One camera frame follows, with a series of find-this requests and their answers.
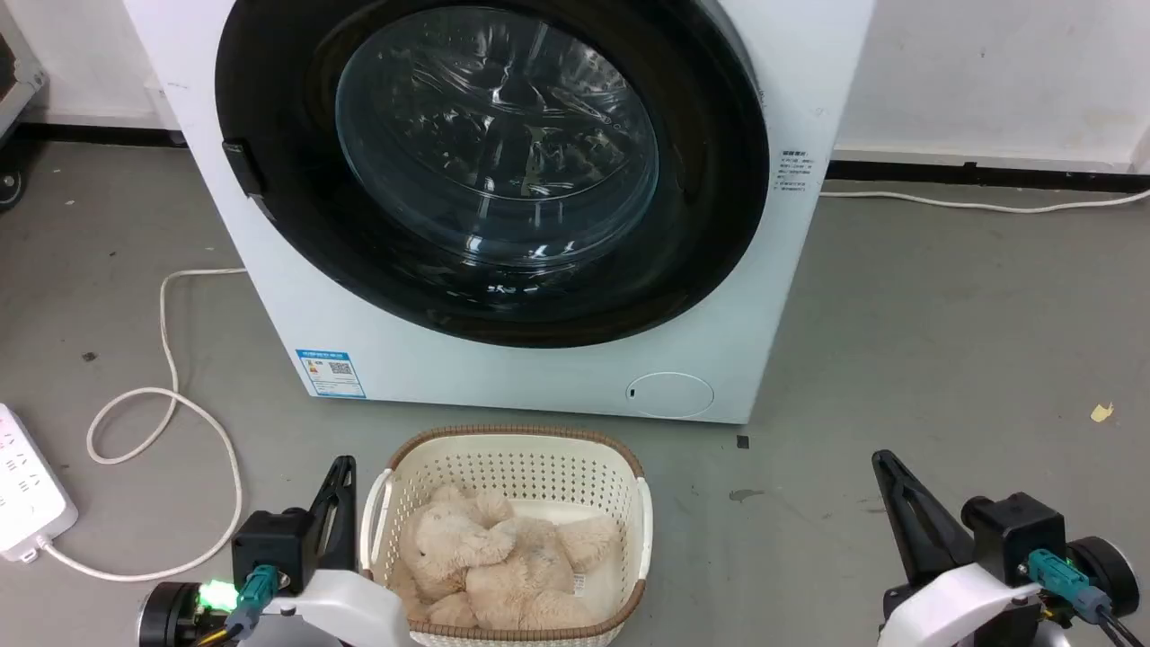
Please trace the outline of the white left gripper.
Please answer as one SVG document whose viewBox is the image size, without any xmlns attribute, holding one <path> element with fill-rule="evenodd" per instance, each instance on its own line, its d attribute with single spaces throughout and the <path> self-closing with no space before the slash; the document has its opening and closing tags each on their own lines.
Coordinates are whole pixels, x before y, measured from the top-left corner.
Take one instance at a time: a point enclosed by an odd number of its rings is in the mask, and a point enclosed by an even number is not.
<svg viewBox="0 0 1150 647">
<path fill-rule="evenodd" d="M 259 647 L 420 647 L 400 598 L 358 570 L 356 459 L 342 455 L 313 500 L 316 568 L 296 596 L 274 598 Z"/>
</svg>

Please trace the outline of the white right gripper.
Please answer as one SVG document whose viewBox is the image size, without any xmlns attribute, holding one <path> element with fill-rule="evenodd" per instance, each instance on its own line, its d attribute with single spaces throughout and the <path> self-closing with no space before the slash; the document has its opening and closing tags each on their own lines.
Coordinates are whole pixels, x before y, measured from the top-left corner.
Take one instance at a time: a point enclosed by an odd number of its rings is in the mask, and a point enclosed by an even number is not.
<svg viewBox="0 0 1150 647">
<path fill-rule="evenodd" d="M 969 564 L 973 537 L 892 450 L 875 450 L 871 465 L 907 584 L 923 587 L 894 609 L 876 647 L 952 647 L 1038 594 L 1035 581 L 1012 587 Z"/>
</svg>

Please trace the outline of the white front-load washing machine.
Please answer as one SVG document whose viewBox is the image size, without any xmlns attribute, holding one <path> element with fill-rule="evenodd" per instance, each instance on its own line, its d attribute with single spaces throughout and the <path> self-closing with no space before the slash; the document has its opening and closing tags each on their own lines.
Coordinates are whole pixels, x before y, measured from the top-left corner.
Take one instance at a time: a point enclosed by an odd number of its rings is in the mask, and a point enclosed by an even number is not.
<svg viewBox="0 0 1150 647">
<path fill-rule="evenodd" d="M 500 347 L 439 334 L 358 298 L 288 244 L 245 195 L 222 151 L 215 103 L 218 36 L 233 0 L 123 0 L 227 233 L 285 351 L 348 353 L 366 400 L 632 415 L 645 373 L 691 373 L 714 390 L 693 418 L 750 419 L 793 272 L 808 237 L 877 0 L 697 0 L 750 66 L 765 120 L 765 205 L 747 251 L 697 306 L 613 342 Z M 808 191 L 774 188 L 783 151 L 816 160 Z"/>
</svg>

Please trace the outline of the black round washer door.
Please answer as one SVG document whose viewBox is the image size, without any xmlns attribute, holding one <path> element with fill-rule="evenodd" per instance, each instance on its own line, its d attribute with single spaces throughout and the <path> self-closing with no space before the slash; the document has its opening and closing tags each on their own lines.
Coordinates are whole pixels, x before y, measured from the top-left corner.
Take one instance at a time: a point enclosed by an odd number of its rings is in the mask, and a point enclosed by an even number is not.
<svg viewBox="0 0 1150 647">
<path fill-rule="evenodd" d="M 677 318 L 767 195 L 752 70 L 697 0 L 233 0 L 215 108 L 321 274 L 500 347 Z"/>
</svg>

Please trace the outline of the blue energy label sticker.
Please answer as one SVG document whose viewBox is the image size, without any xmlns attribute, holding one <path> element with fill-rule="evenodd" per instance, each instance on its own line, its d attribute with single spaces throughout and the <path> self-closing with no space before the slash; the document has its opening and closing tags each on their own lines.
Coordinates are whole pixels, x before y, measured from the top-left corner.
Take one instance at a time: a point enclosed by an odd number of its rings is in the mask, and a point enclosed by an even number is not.
<svg viewBox="0 0 1150 647">
<path fill-rule="evenodd" d="M 348 353 L 339 351 L 296 351 L 315 396 L 332 400 L 366 400 L 365 388 Z"/>
</svg>

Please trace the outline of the beige plush toy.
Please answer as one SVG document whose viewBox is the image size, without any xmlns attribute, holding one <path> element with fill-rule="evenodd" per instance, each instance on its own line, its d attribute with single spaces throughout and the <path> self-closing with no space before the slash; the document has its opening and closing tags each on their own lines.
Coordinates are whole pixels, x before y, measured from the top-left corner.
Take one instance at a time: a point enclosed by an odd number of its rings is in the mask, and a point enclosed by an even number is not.
<svg viewBox="0 0 1150 647">
<path fill-rule="evenodd" d="M 620 542 L 607 516 L 557 525 L 519 516 L 501 492 L 451 484 L 402 523 L 389 590 L 411 621 L 457 629 L 545 631 L 596 623 L 575 594 L 578 573 Z"/>
</svg>

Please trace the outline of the cream plastic laundry basket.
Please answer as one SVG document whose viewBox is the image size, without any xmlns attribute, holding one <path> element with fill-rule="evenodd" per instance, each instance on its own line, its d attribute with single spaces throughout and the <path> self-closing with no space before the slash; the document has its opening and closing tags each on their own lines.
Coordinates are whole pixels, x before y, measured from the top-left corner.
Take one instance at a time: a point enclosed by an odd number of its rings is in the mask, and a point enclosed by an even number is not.
<svg viewBox="0 0 1150 647">
<path fill-rule="evenodd" d="M 615 519 L 620 542 L 607 560 L 578 573 L 575 594 L 596 623 L 578 629 L 457 629 L 408 619 L 422 647 L 610 647 L 641 604 L 653 544 L 653 504 L 643 467 L 622 442 L 595 431 L 539 426 L 435 429 L 405 442 L 371 483 L 358 560 L 389 590 L 399 533 L 435 490 L 501 492 L 519 516 L 557 525 L 598 515 Z"/>
</svg>

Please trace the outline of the round white filter cover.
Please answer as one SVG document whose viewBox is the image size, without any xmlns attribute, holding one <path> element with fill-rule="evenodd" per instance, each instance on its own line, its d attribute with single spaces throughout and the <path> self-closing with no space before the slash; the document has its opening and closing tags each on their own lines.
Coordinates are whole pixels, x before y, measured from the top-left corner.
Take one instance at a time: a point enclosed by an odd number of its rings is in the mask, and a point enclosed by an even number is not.
<svg viewBox="0 0 1150 647">
<path fill-rule="evenodd" d="M 714 402 L 714 390 L 691 373 L 657 372 L 637 377 L 627 388 L 627 403 L 646 417 L 687 419 L 706 413 Z"/>
</svg>

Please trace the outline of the white power strip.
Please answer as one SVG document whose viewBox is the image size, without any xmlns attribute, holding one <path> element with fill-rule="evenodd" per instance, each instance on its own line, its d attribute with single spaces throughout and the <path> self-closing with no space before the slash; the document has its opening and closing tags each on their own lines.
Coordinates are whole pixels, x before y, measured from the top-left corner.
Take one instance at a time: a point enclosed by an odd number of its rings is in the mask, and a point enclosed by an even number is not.
<svg viewBox="0 0 1150 647">
<path fill-rule="evenodd" d="M 0 403 L 0 557 L 38 559 L 78 519 L 78 511 L 23 422 Z"/>
</svg>

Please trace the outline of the small text sticker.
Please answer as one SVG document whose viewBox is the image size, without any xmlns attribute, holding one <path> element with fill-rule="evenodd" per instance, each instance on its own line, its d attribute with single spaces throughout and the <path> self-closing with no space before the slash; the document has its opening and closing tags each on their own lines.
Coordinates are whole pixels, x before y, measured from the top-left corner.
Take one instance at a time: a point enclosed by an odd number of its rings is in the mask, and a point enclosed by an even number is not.
<svg viewBox="0 0 1150 647">
<path fill-rule="evenodd" d="M 783 151 L 779 159 L 779 169 L 774 188 L 789 192 L 808 191 L 808 182 L 814 174 L 816 160 L 806 151 Z"/>
</svg>

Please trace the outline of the grey wheeled cart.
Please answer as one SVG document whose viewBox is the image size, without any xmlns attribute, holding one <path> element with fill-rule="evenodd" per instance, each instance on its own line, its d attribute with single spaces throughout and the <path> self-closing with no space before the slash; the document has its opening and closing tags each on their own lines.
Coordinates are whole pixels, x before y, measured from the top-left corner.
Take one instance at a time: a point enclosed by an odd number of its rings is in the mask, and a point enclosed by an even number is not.
<svg viewBox="0 0 1150 647">
<path fill-rule="evenodd" d="M 0 8 L 0 216 L 15 208 L 26 192 L 32 152 L 17 130 L 45 79 L 40 59 L 12 16 Z"/>
</svg>

